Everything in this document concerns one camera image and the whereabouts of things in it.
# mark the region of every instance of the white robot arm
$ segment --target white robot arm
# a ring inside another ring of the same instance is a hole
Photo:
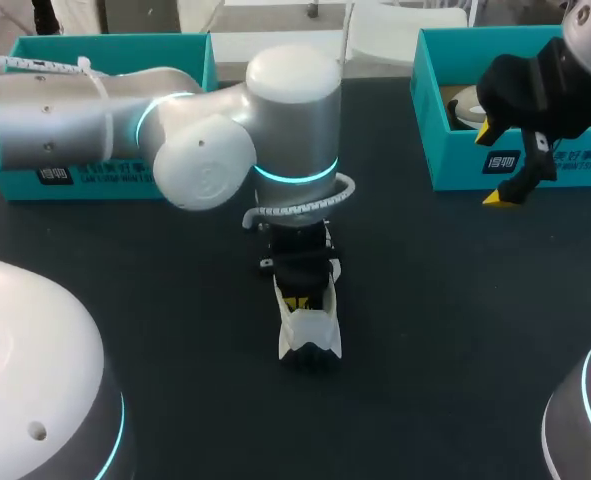
[[[274,48],[249,64],[245,83],[212,93],[169,68],[111,77],[88,64],[18,62],[37,71],[0,75],[0,171],[142,158],[187,210],[220,205],[252,174],[257,205],[243,225],[271,224],[279,358],[311,345],[341,357],[324,218],[354,183],[337,173],[333,59]],[[0,480],[132,480],[127,420],[84,307],[0,262]]]
[[[522,129],[526,166],[486,203],[522,203],[540,180],[554,180],[550,146],[591,126],[591,0],[579,0],[535,59],[498,57],[477,86],[491,145],[509,127]],[[591,350],[551,397],[541,430],[554,480],[591,480]]]

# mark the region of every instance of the white shoe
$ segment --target white shoe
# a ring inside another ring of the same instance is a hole
[[[273,285],[282,317],[282,327],[279,332],[279,359],[282,360],[289,351],[297,351],[305,345],[313,345],[320,350],[333,352],[337,358],[342,358],[342,340],[337,321],[337,297],[332,276],[324,292],[322,310],[297,308],[291,312],[282,297],[275,277],[273,277]]]

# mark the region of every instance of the black table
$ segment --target black table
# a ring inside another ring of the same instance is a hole
[[[433,193],[408,90],[344,90],[340,169],[358,191],[332,217],[334,374],[278,364],[263,240],[241,228],[250,187],[199,214],[0,197],[0,259],[65,286],[99,325],[138,480],[548,478],[542,413],[591,346],[591,189],[509,210]]]

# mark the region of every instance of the teal cardboard box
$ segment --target teal cardboard box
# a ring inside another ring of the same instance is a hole
[[[420,32],[411,96],[434,190],[492,190],[523,166],[519,130],[509,130],[493,147],[476,145],[476,131],[450,128],[443,91],[448,86],[476,84],[492,60],[503,53],[535,56],[555,36],[562,36],[561,27]],[[591,186],[591,128],[575,140],[562,140],[554,156],[558,180],[541,186]]]
[[[217,89],[208,34],[22,37],[10,55],[72,65],[84,56],[90,59],[94,70],[109,75],[174,67],[191,75],[205,91]],[[66,169],[0,172],[0,190],[6,200],[162,198],[146,163],[120,159]]]

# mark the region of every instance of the logo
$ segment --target logo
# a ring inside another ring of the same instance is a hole
[[[35,173],[42,185],[73,185],[73,177],[67,168],[41,168]]]
[[[495,150],[488,154],[482,173],[513,173],[522,154],[519,150]]]

